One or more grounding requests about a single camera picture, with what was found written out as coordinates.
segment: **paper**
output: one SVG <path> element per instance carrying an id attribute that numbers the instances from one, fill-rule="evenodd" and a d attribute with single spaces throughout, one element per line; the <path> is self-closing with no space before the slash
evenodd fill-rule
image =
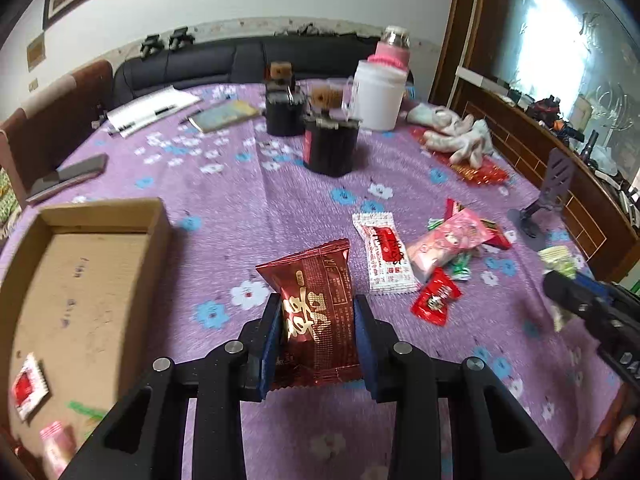
<path id="1" fill-rule="evenodd" d="M 199 97 L 169 86 L 107 112 L 107 118 L 121 136 L 128 137 L 158 119 L 198 101 L 200 101 Z"/>

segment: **purple tablecloth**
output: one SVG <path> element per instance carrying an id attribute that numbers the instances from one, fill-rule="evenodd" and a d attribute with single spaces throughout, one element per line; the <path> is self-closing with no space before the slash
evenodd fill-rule
<path id="1" fill-rule="evenodd" d="M 259 105 L 262 86 L 191 89 L 204 102 L 226 94 Z M 370 296 L 374 315 L 390 322 L 400 339 L 427 354 L 459 362 L 480 356 L 530 413 L 564 459 L 593 436 L 618 380 L 596 357 L 596 343 L 580 320 L 554 333 L 541 289 L 542 264 L 509 230 L 510 208 L 521 208 L 536 189 L 514 174 L 505 186 L 469 186 L 421 151 L 403 124 L 394 132 L 360 131 L 357 168 L 339 178 L 302 166 L 302 138 L 266 133 L 264 119 L 215 134 L 178 122 L 186 111 L 133 134 L 111 138 L 97 130 L 65 163 L 106 152 L 106 172 L 45 204 L 160 196 L 175 226 L 166 271 L 150 313 L 147 357 L 176 362 L 203 357 L 238 336 L 260 316 L 269 287 L 256 264 L 336 238 L 351 240 L 350 269 L 356 293 L 369 282 L 363 241 L 351 224 L 357 211 L 391 211 L 405 243 L 442 218 L 452 197 L 483 218 L 499 222 L 513 241 L 508 251 L 482 248 L 460 282 L 463 296 L 440 328 L 413 316 L 417 293 Z M 0 258 L 2 273 L 36 210 L 28 208 Z M 558 219 L 537 214 L 553 244 L 564 244 L 588 272 Z M 362 381 L 271 392 L 261 404 L 242 404 L 242 437 L 249 479 L 386 478 L 393 405 L 378 405 Z M 446 420 L 446 409 L 442 409 Z M 193 406 L 186 449 L 191 449 Z M 450 436 L 443 431 L 443 476 L 451 474 Z M 185 453 L 183 476 L 190 478 Z"/>

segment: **white wall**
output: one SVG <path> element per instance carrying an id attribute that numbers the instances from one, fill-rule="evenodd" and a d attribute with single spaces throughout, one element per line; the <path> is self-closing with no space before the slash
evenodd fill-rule
<path id="1" fill-rule="evenodd" d="M 451 0 L 88 0 L 45 32 L 46 60 L 31 73 L 26 47 L 42 31 L 44 0 L 34 0 L 0 50 L 0 120 L 28 95 L 103 53 L 146 34 L 240 17 L 313 16 L 384 27 L 442 45 Z M 416 74 L 431 78 L 433 73 Z"/>

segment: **black container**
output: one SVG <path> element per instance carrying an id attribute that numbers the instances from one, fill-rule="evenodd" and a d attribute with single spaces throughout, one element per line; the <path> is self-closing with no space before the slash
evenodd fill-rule
<path id="1" fill-rule="evenodd" d="M 274 137 L 294 137 L 305 133 L 302 113 L 306 106 L 306 96 L 302 92 L 267 92 L 264 116 L 267 119 L 267 133 Z"/>
<path id="2" fill-rule="evenodd" d="M 306 118 L 305 123 L 305 167 L 335 177 L 349 173 L 353 169 L 360 123 L 317 116 Z"/>

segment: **wooden cabinet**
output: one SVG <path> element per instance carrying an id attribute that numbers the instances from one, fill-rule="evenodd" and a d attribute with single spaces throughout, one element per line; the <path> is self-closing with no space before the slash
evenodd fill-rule
<path id="1" fill-rule="evenodd" d="M 576 166 L 562 218 L 596 279 L 621 280 L 640 255 L 638 235 L 612 197 L 585 164 L 548 130 L 498 96 L 460 81 L 452 102 L 460 116 L 485 118 L 494 147 L 536 187 L 540 187 L 549 152 L 559 148 Z"/>

